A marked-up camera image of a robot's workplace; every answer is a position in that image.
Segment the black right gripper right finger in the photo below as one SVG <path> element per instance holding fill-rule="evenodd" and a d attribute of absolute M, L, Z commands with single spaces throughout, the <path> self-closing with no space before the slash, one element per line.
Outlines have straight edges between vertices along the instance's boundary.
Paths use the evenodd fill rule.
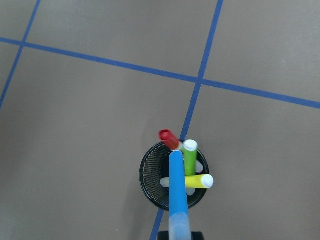
<path fill-rule="evenodd" d="M 192 240 L 204 240 L 204 235 L 200 231 L 192 231 L 191 232 L 191 239 Z"/>

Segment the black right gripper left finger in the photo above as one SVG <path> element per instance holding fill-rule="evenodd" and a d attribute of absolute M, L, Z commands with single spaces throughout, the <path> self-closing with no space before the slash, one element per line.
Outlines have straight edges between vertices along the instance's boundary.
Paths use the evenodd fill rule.
<path fill-rule="evenodd" d="M 157 234 L 157 240 L 169 240 L 169 232 L 168 231 L 159 231 Z"/>

